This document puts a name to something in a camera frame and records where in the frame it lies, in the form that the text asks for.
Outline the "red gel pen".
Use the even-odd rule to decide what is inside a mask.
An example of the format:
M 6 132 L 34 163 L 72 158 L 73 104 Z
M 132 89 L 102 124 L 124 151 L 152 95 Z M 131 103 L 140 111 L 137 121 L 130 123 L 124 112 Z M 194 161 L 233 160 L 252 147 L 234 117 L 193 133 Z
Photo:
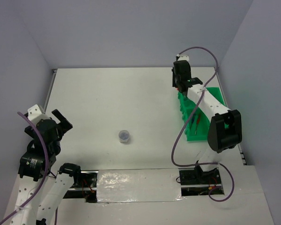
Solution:
M 198 114 L 198 117 L 197 117 L 197 120 L 196 120 L 196 128 L 195 128 L 195 135 L 197 135 L 197 130 L 198 130 L 198 126 L 199 126 L 199 123 L 200 123 L 200 119 L 201 119 L 201 114 L 199 113 Z

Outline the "blue gel pen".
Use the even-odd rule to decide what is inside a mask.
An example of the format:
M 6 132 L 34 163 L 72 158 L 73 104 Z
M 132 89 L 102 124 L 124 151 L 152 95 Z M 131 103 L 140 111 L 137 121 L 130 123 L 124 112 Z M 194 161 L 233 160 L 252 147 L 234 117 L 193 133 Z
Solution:
M 191 129 L 192 129 L 192 126 L 193 126 L 193 124 L 194 124 L 195 118 L 196 118 L 196 114 L 194 113 L 194 114 L 193 114 L 193 116 L 192 116 L 192 118 L 191 118 L 191 121 L 190 121 L 190 127 L 189 127 L 189 130 L 191 130 Z

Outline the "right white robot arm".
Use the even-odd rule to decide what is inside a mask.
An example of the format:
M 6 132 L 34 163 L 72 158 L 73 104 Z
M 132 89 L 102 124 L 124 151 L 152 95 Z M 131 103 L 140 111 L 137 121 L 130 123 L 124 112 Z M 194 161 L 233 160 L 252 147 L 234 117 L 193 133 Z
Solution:
M 220 103 L 199 78 L 191 77 L 188 60 L 175 61 L 172 70 L 174 86 L 184 97 L 199 104 L 195 108 L 199 108 L 209 120 L 208 147 L 196 162 L 199 169 L 194 172 L 195 180 L 205 183 L 211 177 L 210 171 L 220 162 L 220 153 L 242 141 L 241 113 Z

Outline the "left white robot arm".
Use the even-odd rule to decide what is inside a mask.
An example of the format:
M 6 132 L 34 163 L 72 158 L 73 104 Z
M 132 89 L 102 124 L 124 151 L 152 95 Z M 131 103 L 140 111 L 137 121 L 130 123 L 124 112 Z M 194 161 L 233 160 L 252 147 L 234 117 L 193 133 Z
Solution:
M 56 156 L 61 151 L 60 141 L 73 127 L 57 109 L 52 114 L 59 122 L 47 116 L 39 105 L 29 108 L 26 114 L 19 113 L 28 123 L 24 132 L 32 140 L 20 159 L 15 209 L 0 221 L 1 225 L 6 221 L 12 225 L 49 225 L 68 189 L 82 183 L 80 166 L 64 163 L 49 192 L 42 195 Z

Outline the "green divided plastic tray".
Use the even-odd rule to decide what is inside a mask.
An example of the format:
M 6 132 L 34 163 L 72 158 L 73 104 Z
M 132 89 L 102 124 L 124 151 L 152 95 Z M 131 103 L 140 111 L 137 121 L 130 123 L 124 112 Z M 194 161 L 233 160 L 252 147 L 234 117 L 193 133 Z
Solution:
M 221 104 L 225 105 L 220 88 L 207 87 L 207 90 L 214 96 Z M 180 102 L 180 111 L 182 113 L 182 120 L 186 123 L 191 112 L 196 104 L 187 99 L 182 93 L 178 92 L 177 97 Z M 206 141 L 210 122 L 206 115 L 198 108 L 194 113 L 191 121 L 188 123 L 184 130 L 184 134 L 188 142 Z

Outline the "clear jar of pins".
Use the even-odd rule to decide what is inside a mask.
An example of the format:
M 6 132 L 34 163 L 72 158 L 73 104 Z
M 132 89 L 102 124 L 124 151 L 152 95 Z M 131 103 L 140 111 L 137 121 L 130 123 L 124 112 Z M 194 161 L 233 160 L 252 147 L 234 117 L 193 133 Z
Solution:
M 128 144 L 130 141 L 130 133 L 127 130 L 121 130 L 118 134 L 120 143 Z

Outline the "silver tape sheet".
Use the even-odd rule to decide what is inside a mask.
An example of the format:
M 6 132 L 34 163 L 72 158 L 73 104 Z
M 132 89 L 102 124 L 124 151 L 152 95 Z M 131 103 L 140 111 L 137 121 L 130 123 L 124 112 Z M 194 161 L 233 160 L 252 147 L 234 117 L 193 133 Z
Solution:
M 172 169 L 100 170 L 96 182 L 99 203 L 174 202 L 183 199 L 179 171 Z

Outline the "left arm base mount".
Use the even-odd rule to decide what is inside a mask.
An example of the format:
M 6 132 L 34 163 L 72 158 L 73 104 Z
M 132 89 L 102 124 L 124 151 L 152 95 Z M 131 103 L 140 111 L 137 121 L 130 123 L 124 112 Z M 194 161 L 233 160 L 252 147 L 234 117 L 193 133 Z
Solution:
M 52 187 L 46 198 L 60 203 L 62 199 L 84 199 L 87 202 L 97 202 L 98 172 L 85 172 L 80 166 L 64 164 L 57 172 Z

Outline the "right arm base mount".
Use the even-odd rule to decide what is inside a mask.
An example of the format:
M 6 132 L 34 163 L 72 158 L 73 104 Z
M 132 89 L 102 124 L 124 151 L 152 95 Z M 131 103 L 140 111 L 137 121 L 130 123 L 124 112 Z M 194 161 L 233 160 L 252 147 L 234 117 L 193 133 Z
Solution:
M 182 196 L 223 195 L 222 180 L 217 168 L 204 172 L 200 167 L 181 168 L 176 182 L 180 184 Z

